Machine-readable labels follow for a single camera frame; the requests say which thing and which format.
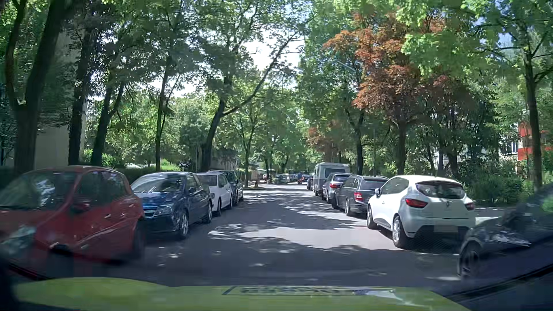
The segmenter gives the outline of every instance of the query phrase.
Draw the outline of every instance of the hood sticker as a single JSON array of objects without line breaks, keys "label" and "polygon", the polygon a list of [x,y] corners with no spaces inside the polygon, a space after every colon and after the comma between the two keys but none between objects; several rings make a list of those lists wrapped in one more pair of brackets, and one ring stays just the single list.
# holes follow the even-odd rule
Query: hood sticker
[{"label": "hood sticker", "polygon": [[232,286],[229,296],[395,296],[393,288],[344,286]]}]

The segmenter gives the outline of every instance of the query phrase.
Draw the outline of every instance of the road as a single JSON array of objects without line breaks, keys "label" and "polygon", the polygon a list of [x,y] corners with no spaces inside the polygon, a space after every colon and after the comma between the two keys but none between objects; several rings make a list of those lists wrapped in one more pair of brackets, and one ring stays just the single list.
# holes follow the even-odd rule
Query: road
[{"label": "road", "polygon": [[[111,277],[167,286],[324,284],[441,287],[458,282],[456,248],[435,241],[394,247],[389,232],[369,230],[315,197],[305,185],[268,185],[184,241],[159,238],[144,258],[104,267]],[[485,217],[494,216],[487,211]]]}]

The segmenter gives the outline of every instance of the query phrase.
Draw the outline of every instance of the camper van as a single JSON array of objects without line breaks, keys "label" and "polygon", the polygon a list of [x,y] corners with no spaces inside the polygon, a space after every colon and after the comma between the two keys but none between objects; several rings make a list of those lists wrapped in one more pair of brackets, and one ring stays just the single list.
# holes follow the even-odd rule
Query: camper van
[{"label": "camper van", "polygon": [[315,195],[322,193],[322,185],[330,173],[349,173],[349,165],[328,162],[315,165],[315,175],[313,175],[313,191]]}]

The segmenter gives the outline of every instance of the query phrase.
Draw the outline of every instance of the black car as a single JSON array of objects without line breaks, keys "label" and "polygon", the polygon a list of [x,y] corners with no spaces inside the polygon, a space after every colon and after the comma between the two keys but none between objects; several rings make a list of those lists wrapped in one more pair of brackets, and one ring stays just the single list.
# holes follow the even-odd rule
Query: black car
[{"label": "black car", "polygon": [[516,279],[551,266],[552,253],[553,184],[549,184],[503,216],[470,229],[459,252],[457,273],[467,282]]},{"label": "black car", "polygon": [[228,183],[230,183],[232,191],[234,192],[234,202],[233,205],[238,205],[238,201],[244,200],[244,185],[238,177],[236,172],[233,170],[222,170],[222,169],[210,169],[208,172],[223,172],[227,177]]},{"label": "black car", "polygon": [[196,174],[163,172],[144,175],[131,188],[142,199],[150,233],[174,232],[184,239],[190,224],[211,222],[213,203]]},{"label": "black car", "polygon": [[387,181],[387,177],[351,175],[334,191],[332,207],[343,209],[348,216],[365,214],[375,188],[382,187]]}]

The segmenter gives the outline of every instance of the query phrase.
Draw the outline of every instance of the green hood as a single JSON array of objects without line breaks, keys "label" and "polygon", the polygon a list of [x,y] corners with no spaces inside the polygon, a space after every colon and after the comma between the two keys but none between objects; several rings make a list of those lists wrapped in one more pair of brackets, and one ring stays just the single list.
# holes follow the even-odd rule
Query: green hood
[{"label": "green hood", "polygon": [[67,278],[19,284],[28,303],[84,311],[468,310],[409,287],[182,286],[120,278]]}]

